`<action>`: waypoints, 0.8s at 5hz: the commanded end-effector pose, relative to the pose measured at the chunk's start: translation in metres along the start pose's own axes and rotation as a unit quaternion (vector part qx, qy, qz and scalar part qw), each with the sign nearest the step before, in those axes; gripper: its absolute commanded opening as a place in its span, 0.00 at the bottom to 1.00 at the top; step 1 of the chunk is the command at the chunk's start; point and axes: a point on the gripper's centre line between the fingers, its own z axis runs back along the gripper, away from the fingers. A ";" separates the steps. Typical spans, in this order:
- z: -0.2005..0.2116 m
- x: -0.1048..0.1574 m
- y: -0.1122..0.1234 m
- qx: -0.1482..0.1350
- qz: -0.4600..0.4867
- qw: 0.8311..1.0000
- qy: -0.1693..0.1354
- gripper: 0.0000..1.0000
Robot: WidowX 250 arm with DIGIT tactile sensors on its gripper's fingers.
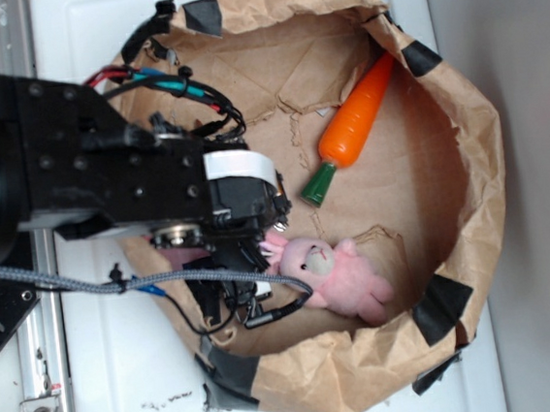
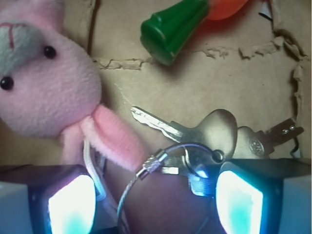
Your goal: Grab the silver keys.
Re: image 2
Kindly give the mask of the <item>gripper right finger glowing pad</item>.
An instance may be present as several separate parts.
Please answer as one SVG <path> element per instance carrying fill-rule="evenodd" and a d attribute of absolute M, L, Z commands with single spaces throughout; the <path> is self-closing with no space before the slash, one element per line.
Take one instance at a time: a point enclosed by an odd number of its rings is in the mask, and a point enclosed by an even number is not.
<path fill-rule="evenodd" d="M 310 234 L 309 159 L 233 159 L 216 183 L 219 221 L 228 234 Z"/>

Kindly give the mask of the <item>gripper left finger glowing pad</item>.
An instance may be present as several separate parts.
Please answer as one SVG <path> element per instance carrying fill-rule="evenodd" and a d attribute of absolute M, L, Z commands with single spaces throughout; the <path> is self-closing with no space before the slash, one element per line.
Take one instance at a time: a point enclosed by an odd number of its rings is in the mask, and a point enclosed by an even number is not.
<path fill-rule="evenodd" d="M 95 210 L 94 182 L 81 165 L 0 168 L 2 234 L 88 234 Z"/>

